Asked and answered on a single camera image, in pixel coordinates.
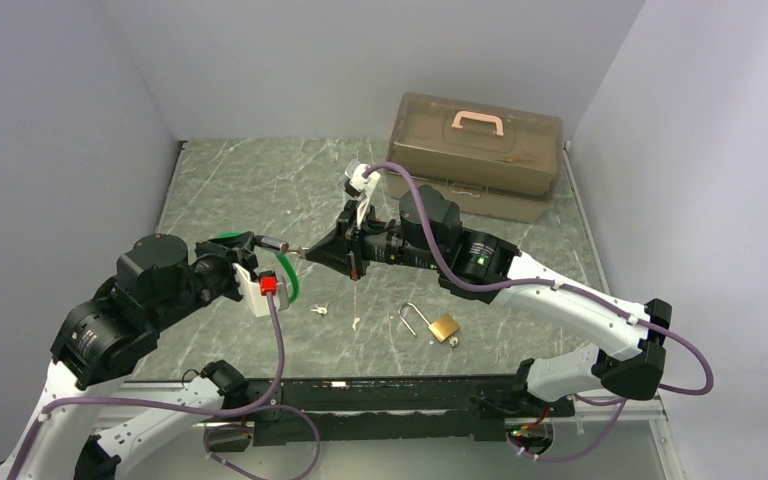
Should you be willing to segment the silver key bunch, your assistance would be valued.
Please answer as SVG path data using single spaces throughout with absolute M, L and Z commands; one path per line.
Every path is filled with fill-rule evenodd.
M 324 316 L 324 315 L 328 314 L 327 306 L 314 305 L 311 308 L 311 311 L 316 313 L 316 314 L 318 314 L 318 315 L 320 315 L 320 316 Z

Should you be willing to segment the brass padlock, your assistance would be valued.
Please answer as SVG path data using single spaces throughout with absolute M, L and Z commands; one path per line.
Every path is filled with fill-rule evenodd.
M 414 303 L 405 302 L 397 309 L 397 315 L 401 323 L 413 336 L 416 336 L 417 332 L 407 319 L 406 312 L 408 310 L 413 311 L 424 322 L 428 331 L 439 343 L 447 342 L 460 331 L 460 325 L 450 315 L 443 315 L 434 321 L 430 321 Z

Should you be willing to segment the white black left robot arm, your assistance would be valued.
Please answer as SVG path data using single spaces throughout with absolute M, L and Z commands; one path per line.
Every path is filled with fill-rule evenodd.
M 189 248 L 174 235 L 139 239 L 93 297 L 67 315 L 57 332 L 46 382 L 0 479 L 120 479 L 128 469 L 191 425 L 239 417 L 245 377 L 216 361 L 173 409 L 150 403 L 123 425 L 96 432 L 102 408 L 169 327 L 219 298 L 261 298 L 256 238 L 245 232 Z

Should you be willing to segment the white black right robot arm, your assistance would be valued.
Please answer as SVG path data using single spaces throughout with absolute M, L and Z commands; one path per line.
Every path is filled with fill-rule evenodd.
M 428 185 L 418 189 L 438 246 L 457 282 L 439 273 L 452 295 L 482 303 L 534 311 L 587 340 L 573 353 L 526 359 L 517 371 L 511 401 L 534 415 L 567 395 L 603 388 L 629 400 L 650 400 L 659 388 L 666 360 L 663 334 L 648 322 L 668 327 L 672 309 L 655 299 L 621 301 L 575 282 L 540 264 L 514 244 L 465 228 L 457 204 Z M 399 203 L 399 217 L 383 222 L 374 211 L 357 212 L 346 202 L 335 227 L 302 257 L 359 280 L 373 262 L 440 271 L 420 224 L 411 194 Z

